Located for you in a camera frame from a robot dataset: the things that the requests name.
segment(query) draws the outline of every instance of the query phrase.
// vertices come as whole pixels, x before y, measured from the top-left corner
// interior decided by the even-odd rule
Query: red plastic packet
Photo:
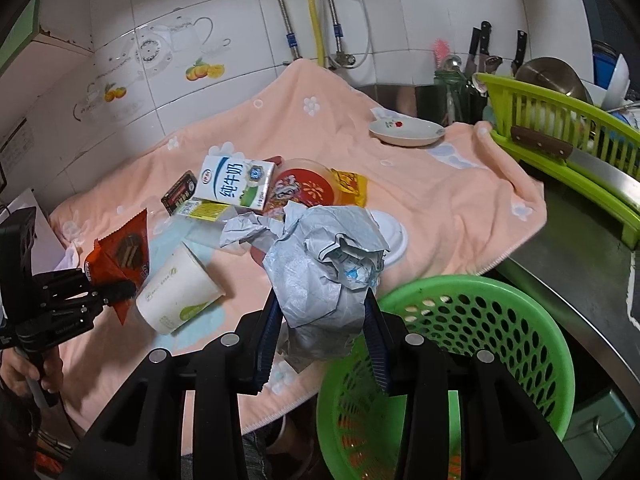
[[[131,280],[140,291],[149,275],[149,245],[146,238],[146,209],[116,232],[94,242],[94,250],[84,261],[84,272],[94,285],[118,280]],[[113,305],[120,323],[124,325],[133,300]]]

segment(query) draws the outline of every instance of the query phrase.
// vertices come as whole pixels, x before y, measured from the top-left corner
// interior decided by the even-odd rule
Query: white tiled wall
[[[318,1],[330,54],[328,7]],[[501,71],[520,28],[529,33],[527,58],[561,57],[592,79],[581,0],[363,1],[372,55],[337,71],[355,86],[430,84],[434,41],[466,54],[482,20],[493,25],[490,51],[505,58]],[[300,53],[316,58],[307,0],[285,3]],[[346,50],[360,61],[369,43],[363,4],[336,4]],[[95,55],[28,112],[33,148],[7,176],[4,200],[30,186],[52,210],[165,135],[250,98],[291,61],[277,0],[91,0],[90,13]]]

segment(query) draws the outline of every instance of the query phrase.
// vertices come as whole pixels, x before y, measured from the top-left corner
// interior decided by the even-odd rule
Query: green dish rack
[[[546,310],[516,288],[479,276],[453,275],[407,283],[378,301],[447,351],[493,352],[562,439],[574,408],[574,365],[562,332]],[[316,409],[324,461],[340,480],[392,480],[406,397],[376,384],[364,338],[334,361]],[[449,452],[460,449],[460,407],[449,392]]]
[[[511,127],[523,126],[570,143],[640,180],[640,132],[578,99],[513,78],[478,74],[496,118],[495,142],[516,160],[567,184],[622,223],[622,241],[631,249],[640,238],[640,211],[616,197],[607,185],[579,173],[566,161],[515,144]]]

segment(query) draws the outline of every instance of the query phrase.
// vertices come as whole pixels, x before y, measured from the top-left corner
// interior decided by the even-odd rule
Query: paper cup
[[[224,293],[181,243],[140,292],[136,305],[156,332],[169,334]]]

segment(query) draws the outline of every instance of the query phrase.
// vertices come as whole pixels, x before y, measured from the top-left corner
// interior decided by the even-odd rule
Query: metal screw
[[[420,334],[417,334],[415,332],[411,332],[410,334],[404,336],[404,340],[411,346],[420,346],[422,343],[424,343],[424,338]]]
[[[149,354],[149,360],[152,363],[159,363],[161,361],[164,361],[165,358],[166,358],[166,350],[162,348],[156,348],[151,352],[151,354]]]
[[[476,357],[480,359],[483,363],[493,363],[494,355],[488,350],[481,350],[476,354]]]
[[[240,342],[240,337],[234,332],[229,332],[220,338],[222,346],[233,346]]]

